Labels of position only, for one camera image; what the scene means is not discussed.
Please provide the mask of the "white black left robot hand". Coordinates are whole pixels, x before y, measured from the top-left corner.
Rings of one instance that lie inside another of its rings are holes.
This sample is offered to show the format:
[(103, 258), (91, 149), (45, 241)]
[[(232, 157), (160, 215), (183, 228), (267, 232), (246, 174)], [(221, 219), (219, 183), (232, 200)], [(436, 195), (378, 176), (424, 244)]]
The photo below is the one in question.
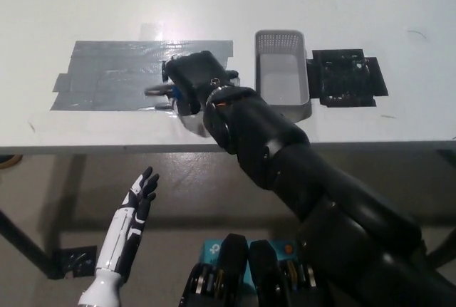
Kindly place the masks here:
[(105, 236), (95, 274), (111, 271), (127, 281), (145, 229), (159, 174), (148, 167), (134, 181), (115, 211)]

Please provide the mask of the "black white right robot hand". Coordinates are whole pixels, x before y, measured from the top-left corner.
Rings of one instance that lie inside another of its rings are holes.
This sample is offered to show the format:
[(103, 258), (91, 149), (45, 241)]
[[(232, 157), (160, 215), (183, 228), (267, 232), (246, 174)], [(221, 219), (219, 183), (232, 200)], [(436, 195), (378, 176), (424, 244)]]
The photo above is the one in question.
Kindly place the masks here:
[(239, 72), (227, 70), (210, 51), (200, 51), (171, 57), (162, 67), (162, 77), (174, 84), (179, 114), (196, 115), (209, 94), (217, 87), (234, 85)]

